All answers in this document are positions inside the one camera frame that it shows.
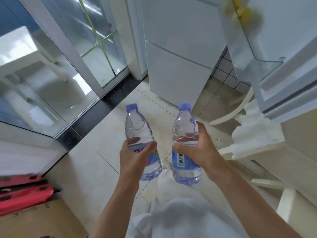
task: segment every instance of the bottle label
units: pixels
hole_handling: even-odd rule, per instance
[[[142,150],[145,149],[145,147],[148,145],[147,144],[137,144],[135,146],[130,147],[130,150],[135,152],[135,153],[140,153]],[[149,166],[151,164],[154,164],[155,162],[159,161],[159,153],[158,150],[155,149],[154,152],[150,153],[149,158],[147,160],[146,166]]]
[[[200,168],[190,157],[172,150],[173,168],[194,170]]]

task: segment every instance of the plastic water bottle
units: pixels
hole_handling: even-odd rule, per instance
[[[173,144],[195,146],[198,138],[198,126],[191,113],[191,105],[182,103],[173,127]],[[190,157],[172,150],[172,160],[173,176],[177,183],[192,185],[199,182],[201,169]]]
[[[133,152],[141,152],[154,141],[152,130],[144,116],[138,112],[136,103],[125,107],[128,115],[125,119],[125,136],[128,147]],[[162,165],[157,149],[149,155],[141,180],[153,180],[162,172]]]

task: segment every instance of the door frame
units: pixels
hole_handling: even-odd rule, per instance
[[[129,73],[129,69],[126,67],[105,87],[101,87],[43,2],[41,0],[19,1],[99,98],[105,96]]]

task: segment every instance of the white wall tile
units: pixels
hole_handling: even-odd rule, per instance
[[[240,93],[246,94],[250,89],[250,86],[241,82],[236,86],[235,90],[239,91]]]
[[[230,73],[231,70],[233,69],[233,65],[232,65],[232,62],[226,60],[226,59],[222,59],[218,68],[222,71],[224,71],[225,73]]]
[[[240,83],[240,81],[228,75],[224,83],[227,84],[229,87],[235,88]]]
[[[226,53],[224,55],[224,58],[228,59],[229,61],[231,61],[231,56],[230,56],[229,50],[226,51]]]
[[[231,71],[229,74],[230,74],[231,76],[237,78],[235,69],[232,69],[232,71]]]
[[[226,74],[224,71],[221,71],[220,69],[216,69],[213,77],[215,77],[216,79],[218,79],[221,82],[224,82],[224,80],[226,79],[226,77],[228,76],[228,74]]]

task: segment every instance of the right hand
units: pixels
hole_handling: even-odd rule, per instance
[[[199,139],[194,147],[174,144],[172,149],[177,153],[190,157],[196,164],[205,170],[209,179],[214,180],[222,172],[228,169],[229,164],[217,151],[217,148],[212,142],[204,124],[197,122],[197,125]]]

